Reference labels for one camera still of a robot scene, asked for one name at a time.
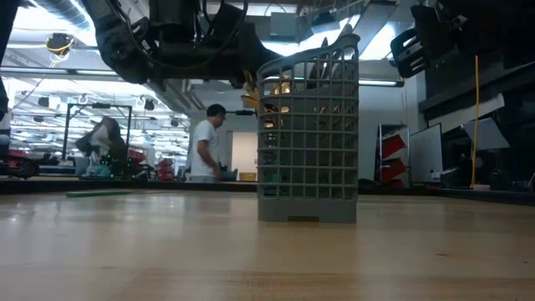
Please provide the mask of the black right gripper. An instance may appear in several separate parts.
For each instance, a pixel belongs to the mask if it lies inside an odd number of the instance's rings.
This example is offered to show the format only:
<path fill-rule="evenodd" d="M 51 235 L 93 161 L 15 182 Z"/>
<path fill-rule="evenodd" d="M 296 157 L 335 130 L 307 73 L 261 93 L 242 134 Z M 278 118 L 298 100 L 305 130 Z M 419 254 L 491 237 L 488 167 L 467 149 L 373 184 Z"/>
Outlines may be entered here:
<path fill-rule="evenodd" d="M 445 61 L 461 52 L 461 16 L 456 2 L 424 3 L 413 7 L 415 28 L 405 30 L 390 42 L 393 65 L 408 79 L 430 63 Z"/>

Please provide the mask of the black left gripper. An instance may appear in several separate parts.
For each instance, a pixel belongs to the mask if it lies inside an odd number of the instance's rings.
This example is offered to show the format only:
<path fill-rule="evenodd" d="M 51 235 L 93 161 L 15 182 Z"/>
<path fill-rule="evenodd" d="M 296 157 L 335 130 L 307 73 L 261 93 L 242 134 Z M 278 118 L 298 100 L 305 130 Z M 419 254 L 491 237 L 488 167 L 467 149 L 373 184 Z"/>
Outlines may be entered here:
<path fill-rule="evenodd" d="M 197 79 L 223 79 L 237 86 L 255 85 L 258 70 L 278 58 L 277 53 L 262 44 L 254 23 L 244 23 L 227 47 L 216 55 L 222 45 L 214 36 L 203 44 L 201 50 L 208 54 L 209 62 L 196 71 Z"/>

